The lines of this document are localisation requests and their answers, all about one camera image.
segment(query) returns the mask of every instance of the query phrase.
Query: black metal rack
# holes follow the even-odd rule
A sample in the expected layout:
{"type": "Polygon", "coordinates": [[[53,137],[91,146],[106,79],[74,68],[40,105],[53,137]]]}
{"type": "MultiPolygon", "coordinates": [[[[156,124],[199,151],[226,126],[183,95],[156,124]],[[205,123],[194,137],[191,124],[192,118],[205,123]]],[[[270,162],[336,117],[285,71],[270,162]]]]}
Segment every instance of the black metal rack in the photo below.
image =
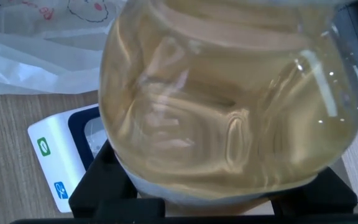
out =
{"type": "Polygon", "coordinates": [[[263,197],[273,198],[275,215],[166,218],[162,199],[137,198],[107,142],[69,199],[75,218],[14,223],[358,223],[357,196],[331,169],[306,186],[263,197]]]}

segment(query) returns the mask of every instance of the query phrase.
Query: glass jar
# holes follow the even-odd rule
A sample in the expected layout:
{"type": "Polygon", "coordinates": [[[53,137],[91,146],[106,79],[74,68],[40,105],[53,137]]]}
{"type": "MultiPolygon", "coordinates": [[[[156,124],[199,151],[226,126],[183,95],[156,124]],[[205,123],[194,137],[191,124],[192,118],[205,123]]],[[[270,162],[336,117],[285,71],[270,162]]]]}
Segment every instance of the glass jar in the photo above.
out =
{"type": "Polygon", "coordinates": [[[129,0],[99,105],[135,186],[182,205],[250,200],[338,159],[358,130],[358,69],[332,32],[343,1],[326,2],[129,0]]]}

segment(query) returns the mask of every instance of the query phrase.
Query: plastic bag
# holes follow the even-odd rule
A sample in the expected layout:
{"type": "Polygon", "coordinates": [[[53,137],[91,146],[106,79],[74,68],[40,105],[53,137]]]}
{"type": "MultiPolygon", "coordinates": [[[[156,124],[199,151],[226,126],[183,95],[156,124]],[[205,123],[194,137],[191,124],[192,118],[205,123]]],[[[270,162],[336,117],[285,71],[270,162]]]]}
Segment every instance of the plastic bag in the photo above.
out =
{"type": "Polygon", "coordinates": [[[97,90],[125,0],[0,0],[0,94],[97,90]]]}

